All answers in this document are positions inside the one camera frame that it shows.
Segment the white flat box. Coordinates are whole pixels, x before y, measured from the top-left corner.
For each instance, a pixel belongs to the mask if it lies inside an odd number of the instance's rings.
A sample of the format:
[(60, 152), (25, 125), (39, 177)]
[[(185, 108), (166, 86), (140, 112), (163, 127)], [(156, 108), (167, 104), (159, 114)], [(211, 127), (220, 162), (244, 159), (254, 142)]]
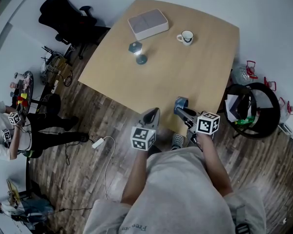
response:
[(159, 9), (141, 13), (127, 21), (137, 41), (169, 30), (168, 20)]

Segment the black office chair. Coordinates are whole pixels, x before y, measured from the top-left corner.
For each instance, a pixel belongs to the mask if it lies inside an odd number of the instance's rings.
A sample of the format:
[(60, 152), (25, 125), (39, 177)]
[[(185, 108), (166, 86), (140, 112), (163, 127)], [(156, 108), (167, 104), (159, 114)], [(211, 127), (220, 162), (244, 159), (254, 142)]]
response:
[(73, 47), (80, 46), (79, 59), (88, 43), (98, 43), (110, 30), (99, 26), (98, 20), (90, 12), (91, 6), (76, 9), (69, 0), (46, 0), (40, 7), (39, 23), (57, 31), (55, 39)]

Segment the blue tape roll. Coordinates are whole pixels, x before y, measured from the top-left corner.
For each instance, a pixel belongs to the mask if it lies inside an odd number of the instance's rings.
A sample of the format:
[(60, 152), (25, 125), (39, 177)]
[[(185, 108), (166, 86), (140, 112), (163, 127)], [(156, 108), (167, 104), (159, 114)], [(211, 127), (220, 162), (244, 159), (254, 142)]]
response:
[(177, 109), (185, 109), (188, 108), (188, 99), (186, 97), (178, 97), (174, 104), (174, 114), (177, 114)]

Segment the white mug with dark print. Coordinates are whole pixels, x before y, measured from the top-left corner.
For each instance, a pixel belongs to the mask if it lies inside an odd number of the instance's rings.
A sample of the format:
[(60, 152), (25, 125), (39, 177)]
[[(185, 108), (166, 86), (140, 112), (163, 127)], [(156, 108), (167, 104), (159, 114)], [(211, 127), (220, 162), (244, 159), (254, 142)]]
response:
[(184, 30), (181, 34), (177, 35), (176, 39), (185, 46), (192, 44), (194, 34), (189, 30)]

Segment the teal lantern lamp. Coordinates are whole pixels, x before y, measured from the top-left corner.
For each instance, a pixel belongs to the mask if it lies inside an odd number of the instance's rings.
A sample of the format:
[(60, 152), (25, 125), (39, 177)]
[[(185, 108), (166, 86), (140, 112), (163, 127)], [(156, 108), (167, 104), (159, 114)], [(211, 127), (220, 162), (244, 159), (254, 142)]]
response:
[(133, 53), (136, 57), (136, 62), (139, 65), (143, 65), (147, 62), (147, 56), (142, 54), (142, 44), (138, 41), (135, 41), (129, 45), (129, 52)]

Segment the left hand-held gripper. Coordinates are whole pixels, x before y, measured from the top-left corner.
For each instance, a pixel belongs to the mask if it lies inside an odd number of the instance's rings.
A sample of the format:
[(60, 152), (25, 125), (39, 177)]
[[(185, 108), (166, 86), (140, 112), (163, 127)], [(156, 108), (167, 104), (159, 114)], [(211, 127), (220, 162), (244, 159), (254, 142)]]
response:
[(156, 140), (156, 130), (159, 125), (160, 109), (158, 107), (146, 110), (131, 129), (131, 147), (148, 151)]

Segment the grey wall conduit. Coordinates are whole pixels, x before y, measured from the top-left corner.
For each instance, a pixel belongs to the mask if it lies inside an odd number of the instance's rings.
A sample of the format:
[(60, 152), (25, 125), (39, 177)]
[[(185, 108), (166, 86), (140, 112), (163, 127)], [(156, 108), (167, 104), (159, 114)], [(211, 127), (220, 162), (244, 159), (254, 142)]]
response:
[(25, 63), (38, 63), (34, 58), (42, 54), (42, 44), (21, 28), (20, 20), (33, 20), (33, 14), (25, 15), (27, 0), (11, 0), (0, 15), (0, 65), (15, 58)]

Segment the person's grey shirt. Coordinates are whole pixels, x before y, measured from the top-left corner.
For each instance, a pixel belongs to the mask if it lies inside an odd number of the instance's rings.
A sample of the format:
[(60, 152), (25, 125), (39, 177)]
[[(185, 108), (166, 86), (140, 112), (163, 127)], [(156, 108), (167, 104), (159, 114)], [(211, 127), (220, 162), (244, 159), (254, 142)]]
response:
[(220, 195), (197, 147), (152, 155), (146, 175), (133, 205), (95, 201), (83, 234), (235, 234), (239, 224), (251, 234), (266, 234), (257, 188)]

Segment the white power adapter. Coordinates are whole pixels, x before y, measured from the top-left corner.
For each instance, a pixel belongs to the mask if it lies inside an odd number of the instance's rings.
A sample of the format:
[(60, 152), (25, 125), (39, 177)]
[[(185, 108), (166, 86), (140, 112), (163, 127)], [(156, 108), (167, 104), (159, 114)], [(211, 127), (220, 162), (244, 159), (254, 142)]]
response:
[(95, 142), (92, 144), (92, 148), (93, 148), (93, 149), (98, 148), (101, 144), (104, 143), (104, 141), (105, 141), (104, 138), (100, 138), (100, 139), (98, 139), (97, 141), (95, 141)]

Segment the black green oval device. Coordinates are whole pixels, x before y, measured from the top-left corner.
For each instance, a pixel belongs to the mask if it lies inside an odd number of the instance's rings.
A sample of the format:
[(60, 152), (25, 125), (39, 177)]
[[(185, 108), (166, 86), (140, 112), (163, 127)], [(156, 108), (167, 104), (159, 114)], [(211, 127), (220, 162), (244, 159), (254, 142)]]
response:
[(27, 158), (39, 158), (43, 153), (43, 150), (30, 150), (24, 151), (23, 155)]

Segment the white paper sheet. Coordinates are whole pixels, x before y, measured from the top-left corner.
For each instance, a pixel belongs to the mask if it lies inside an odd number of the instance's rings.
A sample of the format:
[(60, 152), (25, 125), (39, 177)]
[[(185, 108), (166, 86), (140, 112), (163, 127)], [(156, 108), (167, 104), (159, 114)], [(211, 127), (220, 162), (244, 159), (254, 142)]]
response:
[(235, 122), (241, 119), (240, 113), (238, 112), (238, 106), (242, 101), (242, 95), (227, 95), (225, 100), (226, 113), (229, 122)]

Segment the green plastic bottle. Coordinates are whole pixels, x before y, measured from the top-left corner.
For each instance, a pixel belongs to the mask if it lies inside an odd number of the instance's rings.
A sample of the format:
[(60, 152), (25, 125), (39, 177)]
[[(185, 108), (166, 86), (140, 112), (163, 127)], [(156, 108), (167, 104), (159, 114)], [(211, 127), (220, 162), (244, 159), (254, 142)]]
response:
[(235, 125), (249, 125), (252, 124), (255, 120), (255, 116), (247, 117), (246, 119), (239, 119), (234, 122)]

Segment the person's right forearm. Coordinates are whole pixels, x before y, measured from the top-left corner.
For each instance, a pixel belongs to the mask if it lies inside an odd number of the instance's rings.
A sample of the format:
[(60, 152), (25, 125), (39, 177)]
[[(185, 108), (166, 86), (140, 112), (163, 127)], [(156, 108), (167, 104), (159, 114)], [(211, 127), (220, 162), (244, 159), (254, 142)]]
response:
[(206, 163), (206, 170), (212, 184), (223, 197), (232, 193), (233, 189), (230, 177), (219, 158), (211, 137), (209, 135), (199, 133), (196, 139), (201, 146)]

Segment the black round trash bin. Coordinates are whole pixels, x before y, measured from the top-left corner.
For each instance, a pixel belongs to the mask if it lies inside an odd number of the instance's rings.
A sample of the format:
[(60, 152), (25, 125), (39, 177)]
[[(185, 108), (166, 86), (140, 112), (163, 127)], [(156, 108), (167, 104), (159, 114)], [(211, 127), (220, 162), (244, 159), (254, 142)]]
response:
[[(229, 122), (226, 113), (225, 100), (227, 95), (242, 95), (242, 101), (238, 106), (241, 119), (255, 116), (255, 120), (249, 125), (235, 125)], [(275, 93), (265, 84), (260, 82), (248, 85), (232, 84), (227, 87), (223, 96), (223, 109), (218, 112), (224, 113), (228, 123), (238, 135), (250, 139), (264, 139), (270, 136), (278, 127), (280, 121), (280, 107)]]

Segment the red and yellow toy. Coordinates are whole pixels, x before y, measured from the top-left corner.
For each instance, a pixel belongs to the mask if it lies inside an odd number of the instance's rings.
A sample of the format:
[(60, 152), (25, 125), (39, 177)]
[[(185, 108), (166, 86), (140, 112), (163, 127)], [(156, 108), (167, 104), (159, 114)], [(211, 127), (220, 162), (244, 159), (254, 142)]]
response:
[(21, 104), (24, 107), (28, 107), (28, 94), (21, 93), (20, 96), (17, 96), (17, 105)]

